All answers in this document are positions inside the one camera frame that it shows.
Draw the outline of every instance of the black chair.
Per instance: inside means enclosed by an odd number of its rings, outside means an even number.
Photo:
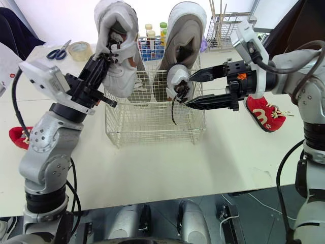
[[[9,47],[22,60],[26,60],[35,46],[44,42],[36,38],[16,14],[0,8],[0,42]]]

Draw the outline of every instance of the white cable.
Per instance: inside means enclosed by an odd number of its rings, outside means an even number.
[[[226,199],[226,197],[222,194],[222,197],[224,198],[224,200],[226,200],[230,205],[232,205],[232,203],[228,200],[228,199]]]
[[[235,218],[238,218],[238,217],[239,217],[239,215],[237,215],[237,216],[230,216],[230,217],[228,217],[228,218],[226,218],[226,219],[224,219],[223,221],[220,222],[220,225],[219,225],[219,234],[220,234],[220,239],[221,239],[222,243],[227,244],[227,243],[225,243],[225,240],[223,239],[223,237],[221,235],[222,224],[224,222],[230,220],[230,219],[235,219]]]
[[[270,206],[267,206],[267,205],[265,205],[264,203],[262,203],[261,201],[259,201],[256,197],[254,197],[252,194],[250,194],[250,193],[248,193],[248,195],[249,196],[251,196],[252,198],[254,198],[260,205],[262,205],[262,206],[264,206],[264,207],[267,207],[267,208],[269,208],[269,209],[271,209],[271,210],[273,210],[273,211],[275,211],[275,212],[277,212],[277,213],[279,213],[279,214],[283,214],[282,212],[280,212],[279,210],[276,210],[275,208],[272,208],[272,207],[270,207]]]

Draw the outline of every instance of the white paper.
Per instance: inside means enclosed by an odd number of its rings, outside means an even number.
[[[0,42],[0,97],[14,80],[20,62],[20,57]]]

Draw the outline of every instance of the black cable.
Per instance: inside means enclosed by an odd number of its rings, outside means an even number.
[[[301,151],[301,154],[300,154],[300,160],[304,159],[304,155],[305,155],[305,151],[302,150],[302,151]]]
[[[174,97],[174,99],[172,101],[172,121],[174,122],[175,125],[177,125],[174,120],[174,103],[175,103],[176,98],[177,98],[177,95]]]
[[[16,97],[17,83],[18,83],[18,80],[19,80],[19,77],[21,76],[21,74],[22,74],[22,70],[18,69],[17,74],[16,74],[16,76],[15,76],[15,78],[13,80],[13,83],[12,83],[11,96],[12,96],[12,103],[13,103],[13,106],[14,106],[14,109],[15,109],[17,119],[18,119],[18,121],[20,123],[20,126],[23,128],[23,130],[25,132],[25,135],[29,139],[30,134],[29,134],[29,132],[27,130],[25,122],[24,122],[24,120],[23,120],[23,118],[21,116],[21,113],[20,113],[19,109],[18,109],[17,97]],[[74,229],[72,230],[72,234],[71,234],[71,235],[73,235],[76,232],[76,230],[78,228],[78,225],[80,223],[80,220],[81,220],[81,204],[80,204],[79,196],[77,194],[76,165],[75,165],[75,162],[73,161],[72,158],[70,158],[70,161],[71,161],[71,166],[72,166],[72,171],[73,171],[74,188],[72,187],[72,185],[70,184],[70,182],[68,180],[67,180],[67,185],[68,185],[68,187],[70,188],[70,190],[72,191],[72,193],[74,195],[73,203],[72,203],[72,212],[74,211],[76,202],[77,202],[77,206],[78,206],[78,218],[77,218],[76,225],[75,225]]]
[[[262,69],[266,70],[269,73],[273,73],[273,74],[290,74],[290,73],[294,73],[294,72],[297,72],[297,71],[301,70],[310,61],[312,61],[315,57],[317,57],[319,55],[320,55],[320,52],[314,53],[311,58],[307,59],[306,61],[304,61],[303,63],[301,63],[299,66],[296,66],[294,68],[278,69],[276,67],[272,67],[272,66],[269,66],[269,65],[263,63],[262,59],[260,59],[260,58],[257,58],[256,61],[255,61],[255,63],[259,67],[261,67]]]
[[[70,158],[71,161],[71,166],[72,166],[72,172],[73,172],[73,181],[74,181],[74,189],[77,192],[77,173],[76,173],[76,165],[75,162],[73,161],[72,158]],[[73,196],[73,202],[72,202],[72,208],[71,212],[74,212],[75,210],[75,205],[76,205],[76,197],[75,195]]]
[[[304,78],[297,84],[296,88],[294,89],[293,93],[291,94],[291,101],[295,105],[298,104],[298,101],[296,99],[298,92],[306,84],[306,82],[310,79],[310,77],[313,75],[313,73],[319,67],[319,65],[322,63],[322,61],[325,57],[325,41],[322,41],[322,40],[311,41],[311,42],[308,42],[308,43],[298,47],[296,50],[305,49],[305,48],[308,48],[311,46],[319,46],[321,48],[320,52],[314,53],[311,58],[309,58],[305,62],[301,63],[297,67],[290,68],[290,69],[278,69],[278,68],[269,66],[267,64],[264,64],[262,62],[262,56],[256,50],[256,47],[254,46],[254,44],[252,42],[248,42],[247,46],[248,46],[252,61],[255,64],[257,64],[259,67],[261,67],[262,69],[266,70],[267,72],[275,73],[275,74],[289,74],[289,73],[297,72],[298,70],[303,68],[305,65],[307,65],[310,61],[312,61],[312,59],[314,59],[316,56],[318,56],[318,59],[317,59],[316,63],[314,64],[314,66],[309,70],[309,72],[304,76]]]
[[[298,83],[298,85],[296,86],[296,88],[294,89],[292,95],[291,95],[291,101],[293,102],[293,104],[297,105],[298,101],[296,99],[297,93],[300,91],[300,89],[306,84],[306,82],[310,79],[310,77],[313,75],[313,73],[315,72],[315,70],[319,67],[319,65],[322,63],[324,57],[325,57],[325,42],[324,41],[312,41],[312,42],[308,42],[302,46],[300,46],[298,49],[304,49],[304,48],[308,48],[310,46],[319,46],[321,48],[321,52],[320,55],[316,61],[316,63],[314,64],[314,66],[309,70],[309,72],[304,76],[304,78]]]
[[[280,200],[280,205],[281,205],[281,210],[282,210],[282,217],[283,217],[283,222],[284,222],[284,227],[286,230],[286,233],[290,233],[291,228],[289,225],[289,220],[288,220],[288,215],[286,213],[286,209],[285,209],[285,204],[284,204],[284,200],[283,200],[283,196],[282,196],[282,190],[281,190],[281,184],[280,184],[280,178],[281,178],[281,172],[283,169],[283,166],[286,162],[286,160],[290,157],[290,155],[299,147],[303,144],[304,140],[298,142],[296,145],[293,146],[293,148],[291,148],[286,155],[284,156],[284,158],[282,159],[279,168],[278,168],[278,172],[276,174],[276,188],[278,190],[278,196],[279,196],[279,200]]]
[[[17,83],[18,83],[19,77],[21,76],[21,73],[22,73],[22,70],[18,69],[17,74],[12,82],[11,97],[12,97],[12,104],[14,106],[18,122],[20,123],[20,126],[24,130],[26,137],[29,139],[29,132],[28,132],[27,127],[24,123],[24,120],[21,116],[21,113],[18,109],[17,98],[16,98],[16,88],[17,88]]]
[[[80,220],[81,220],[81,204],[80,204],[80,200],[79,200],[77,192],[75,191],[75,189],[72,187],[72,185],[70,184],[70,182],[68,180],[67,180],[67,186],[70,188],[73,195],[76,197],[77,206],[78,206],[78,217],[77,217],[75,227],[71,231],[71,236],[72,236],[76,232],[76,230],[79,226]]]

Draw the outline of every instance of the orange part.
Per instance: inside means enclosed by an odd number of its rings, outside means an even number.
[[[237,79],[239,79],[239,80],[246,80],[247,79],[247,74],[246,73],[239,74],[237,76]]]

